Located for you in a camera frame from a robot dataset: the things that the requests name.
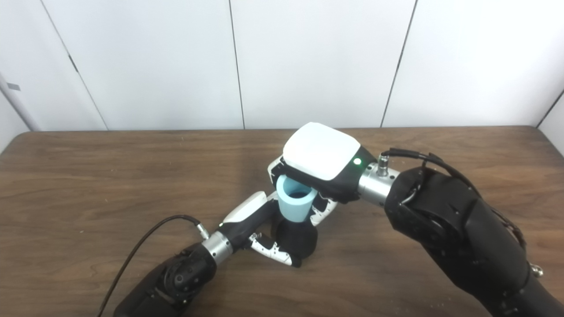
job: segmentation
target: cable connector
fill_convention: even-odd
[[[387,172],[387,162],[390,157],[387,155],[382,155],[378,157],[378,169],[376,170],[376,175],[379,177],[385,177],[388,175]]]
[[[204,228],[203,224],[199,223],[198,225],[196,225],[196,228],[198,228],[198,231],[200,232],[200,235],[202,236],[202,238],[204,238],[204,240],[210,238],[210,233],[206,230],[206,228]]]

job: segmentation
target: silver metal joint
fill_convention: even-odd
[[[358,193],[360,198],[375,205],[384,206],[386,198],[390,193],[391,185],[394,183],[399,172],[386,168],[386,175],[379,176],[379,165],[370,163],[358,181]]]
[[[204,240],[210,238],[210,233],[206,230],[206,228],[204,228],[203,224],[199,223],[196,228],[198,228],[198,231],[200,232],[200,235],[202,236],[202,238],[204,238]]]
[[[544,271],[543,271],[543,268],[542,268],[542,267],[540,267],[540,266],[538,266],[538,265],[536,265],[536,264],[533,264],[533,263],[529,263],[529,265],[531,266],[532,274],[533,274],[536,278],[541,278],[541,277],[543,277]]]
[[[378,170],[376,171],[376,175],[380,177],[388,176],[387,163],[389,159],[389,156],[378,156]]]
[[[209,239],[202,242],[204,248],[213,257],[215,264],[220,264],[233,254],[233,247],[229,240],[219,231],[214,232]]]

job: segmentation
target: metal connector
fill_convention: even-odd
[[[378,169],[376,170],[376,175],[379,177],[384,177],[384,176],[388,176],[388,171],[387,171],[387,162],[388,159],[390,157],[389,156],[378,156]]]
[[[536,278],[541,278],[544,275],[544,271],[543,268],[533,264],[533,263],[529,263],[529,265],[531,266],[531,271],[532,274],[536,277]]]
[[[198,228],[198,231],[200,232],[200,235],[202,236],[202,238],[204,238],[204,240],[210,238],[210,233],[206,230],[206,228],[204,228],[203,224],[199,223],[196,228]]]

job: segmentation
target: black cable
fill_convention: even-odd
[[[426,167],[426,163],[430,162],[437,166],[444,168],[452,177],[458,178],[463,183],[465,183],[470,189],[472,189],[478,197],[482,198],[482,195],[476,189],[476,186],[472,184],[472,182],[463,175],[463,173],[459,172],[457,169],[453,168],[452,166],[446,164],[440,157],[436,156],[435,154],[429,153],[429,155],[425,155],[423,153],[419,153],[417,151],[411,151],[408,149],[400,149],[400,148],[390,148],[388,151],[384,151],[380,154],[381,156],[396,156],[396,157],[408,157],[412,159],[420,159],[423,160],[423,167]],[[509,218],[507,218],[503,213],[499,210],[489,206],[492,212],[501,219],[501,223],[505,228],[511,230],[512,234],[515,236],[521,248],[526,251],[527,242],[525,241],[525,237],[523,232],[519,227],[514,224]]]
[[[188,221],[192,222],[194,224],[194,226],[197,226],[198,224],[200,224],[200,221],[198,219],[194,218],[194,217],[191,217],[191,216],[188,216],[188,215],[174,215],[174,216],[171,216],[171,217],[168,217],[168,218],[161,220],[158,224],[154,225],[149,231],[147,231],[147,233],[141,238],[141,240],[139,240],[139,242],[137,242],[135,247],[133,247],[133,250],[131,250],[131,252],[127,256],[127,258],[125,259],[124,264],[121,266],[121,269],[117,273],[116,277],[113,279],[112,285],[110,285],[108,293],[106,293],[106,296],[104,297],[104,300],[102,301],[102,304],[100,305],[100,309],[99,309],[96,317],[102,316],[102,313],[104,312],[104,308],[108,304],[108,300],[109,300],[110,296],[112,295],[113,290],[116,288],[117,282],[120,280],[121,275],[124,273],[125,268],[129,264],[129,262],[131,261],[133,256],[135,255],[135,252],[137,252],[139,247],[145,242],[145,240],[153,232],[155,232],[155,230],[157,230],[163,224],[165,224],[165,223],[167,223],[171,220],[174,220],[174,219],[188,220]]]

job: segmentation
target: silver cylinder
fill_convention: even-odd
[[[384,206],[386,198],[390,193],[391,185],[394,183],[399,172],[387,169],[385,176],[378,176],[378,164],[371,163],[366,167],[358,182],[360,198],[375,205]]]
[[[202,245],[211,254],[215,264],[220,264],[233,253],[231,243],[219,231],[214,232],[209,239],[202,241]]]

